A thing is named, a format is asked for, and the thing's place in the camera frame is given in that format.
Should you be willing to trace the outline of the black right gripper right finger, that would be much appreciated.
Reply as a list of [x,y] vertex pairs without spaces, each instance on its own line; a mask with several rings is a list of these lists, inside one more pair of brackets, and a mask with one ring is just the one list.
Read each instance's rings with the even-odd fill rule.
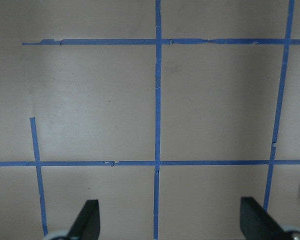
[[240,230],[246,240],[290,239],[290,234],[253,197],[240,199]]

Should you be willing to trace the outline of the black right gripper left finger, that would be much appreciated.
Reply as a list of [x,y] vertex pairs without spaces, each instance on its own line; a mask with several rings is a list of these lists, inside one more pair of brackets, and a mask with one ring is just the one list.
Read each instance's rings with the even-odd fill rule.
[[87,200],[75,219],[66,240],[98,240],[101,232],[100,208],[97,199]]

